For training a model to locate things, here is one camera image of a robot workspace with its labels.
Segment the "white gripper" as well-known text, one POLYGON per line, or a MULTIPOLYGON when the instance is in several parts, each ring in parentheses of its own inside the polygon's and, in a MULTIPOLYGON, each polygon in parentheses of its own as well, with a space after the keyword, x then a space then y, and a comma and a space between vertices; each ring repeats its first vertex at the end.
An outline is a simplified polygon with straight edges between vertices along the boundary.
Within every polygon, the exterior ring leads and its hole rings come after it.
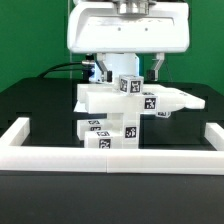
POLYGON ((105 53, 156 53, 147 78, 157 81, 164 53, 189 46, 188 14, 183 2, 157 2, 146 15, 120 14, 114 2, 81 2, 69 17, 67 47, 73 53, 98 53, 102 81, 112 80, 105 53))

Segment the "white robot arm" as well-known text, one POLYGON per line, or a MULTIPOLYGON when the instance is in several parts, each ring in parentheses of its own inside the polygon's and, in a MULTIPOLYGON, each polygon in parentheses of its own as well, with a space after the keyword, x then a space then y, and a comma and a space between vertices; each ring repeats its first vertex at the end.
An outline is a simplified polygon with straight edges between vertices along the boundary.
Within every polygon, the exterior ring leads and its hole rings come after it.
POLYGON ((156 55, 158 70, 167 53, 189 47, 189 6, 157 0, 73 0, 67 47, 74 54, 94 54, 93 82, 108 82, 111 73, 139 73, 139 53, 156 55))

